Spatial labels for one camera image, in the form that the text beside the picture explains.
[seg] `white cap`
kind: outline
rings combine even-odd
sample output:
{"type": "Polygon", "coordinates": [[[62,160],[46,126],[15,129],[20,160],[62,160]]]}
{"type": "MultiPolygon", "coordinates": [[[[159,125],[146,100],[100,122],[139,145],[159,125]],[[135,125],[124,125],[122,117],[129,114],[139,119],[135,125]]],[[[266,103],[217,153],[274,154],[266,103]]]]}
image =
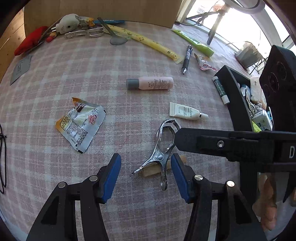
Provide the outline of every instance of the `white cap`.
{"type": "Polygon", "coordinates": [[[208,118],[209,118],[209,116],[207,114],[200,113],[200,119],[207,120],[208,118]]]}
{"type": "Polygon", "coordinates": [[[221,99],[222,99],[222,101],[223,101],[224,104],[229,104],[229,103],[230,103],[230,101],[229,101],[227,95],[223,95],[223,96],[221,97],[221,99]]]}

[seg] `pink bottle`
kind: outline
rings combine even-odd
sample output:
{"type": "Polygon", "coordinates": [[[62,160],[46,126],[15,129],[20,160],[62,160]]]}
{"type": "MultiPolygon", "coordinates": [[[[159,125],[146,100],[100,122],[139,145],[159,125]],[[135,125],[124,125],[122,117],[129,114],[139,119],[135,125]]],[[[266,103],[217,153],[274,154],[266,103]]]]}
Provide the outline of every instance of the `pink bottle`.
{"type": "Polygon", "coordinates": [[[171,77],[152,77],[145,76],[138,79],[127,79],[126,88],[128,90],[160,90],[170,89],[174,85],[171,77]]]}

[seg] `tablecloth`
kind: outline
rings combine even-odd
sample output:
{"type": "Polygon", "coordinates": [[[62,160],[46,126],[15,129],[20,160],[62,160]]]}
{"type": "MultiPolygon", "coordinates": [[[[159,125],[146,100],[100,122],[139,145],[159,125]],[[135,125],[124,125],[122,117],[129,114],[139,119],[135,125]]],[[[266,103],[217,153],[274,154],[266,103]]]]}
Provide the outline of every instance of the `tablecloth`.
{"type": "MultiPolygon", "coordinates": [[[[185,55],[188,43],[170,29],[126,22],[140,33],[185,55]]],[[[206,43],[207,34],[196,27],[174,26],[206,43]]],[[[0,123],[7,135],[7,188],[0,195],[0,210],[14,226],[28,233],[48,196],[60,181],[83,181],[119,153],[122,167],[112,198],[101,205],[110,240],[183,240],[192,205],[181,198],[173,173],[168,188],[160,188],[160,175],[130,177],[152,154],[155,134],[169,118],[169,102],[185,104],[209,115],[209,120],[179,119],[182,127],[233,130],[227,106],[211,81],[212,70],[202,71],[193,53],[189,69],[140,42],[120,46],[99,38],[57,37],[34,50],[30,70],[11,86],[16,57],[0,83],[0,123]],[[126,78],[173,77],[170,90],[127,91],[126,78]],[[84,154],[78,153],[54,125],[78,97],[105,108],[106,117],[84,154]]],[[[228,65],[248,76],[234,51],[214,39],[212,62],[217,69],[228,65]]],[[[239,185],[239,164],[225,158],[185,154],[187,164],[210,181],[233,180],[239,185]]],[[[217,216],[214,210],[212,219],[217,216]]],[[[77,221],[79,240],[83,240],[77,221]]]]}

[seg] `gray spoon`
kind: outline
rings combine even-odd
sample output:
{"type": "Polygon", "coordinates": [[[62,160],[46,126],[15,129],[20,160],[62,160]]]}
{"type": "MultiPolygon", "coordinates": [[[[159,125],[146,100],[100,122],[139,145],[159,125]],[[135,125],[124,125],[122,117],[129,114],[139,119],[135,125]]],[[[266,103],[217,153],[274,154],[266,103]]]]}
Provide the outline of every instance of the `gray spoon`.
{"type": "Polygon", "coordinates": [[[112,38],[110,39],[110,43],[112,45],[121,45],[127,42],[127,39],[121,36],[116,35],[109,27],[107,24],[105,24],[105,22],[103,21],[103,19],[101,19],[100,17],[98,17],[98,20],[101,22],[101,24],[109,31],[109,33],[111,34],[112,38]]]}

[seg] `black pen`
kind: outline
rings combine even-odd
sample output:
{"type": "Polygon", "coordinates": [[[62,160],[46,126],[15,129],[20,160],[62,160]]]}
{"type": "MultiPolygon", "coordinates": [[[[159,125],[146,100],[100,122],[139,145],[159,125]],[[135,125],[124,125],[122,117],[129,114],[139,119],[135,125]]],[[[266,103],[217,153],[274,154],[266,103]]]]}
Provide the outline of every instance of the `black pen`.
{"type": "Polygon", "coordinates": [[[187,69],[188,69],[189,58],[190,58],[191,52],[192,52],[192,46],[188,45],[187,52],[186,52],[186,57],[184,59],[183,66],[182,66],[182,73],[183,74],[185,74],[187,69]]]}

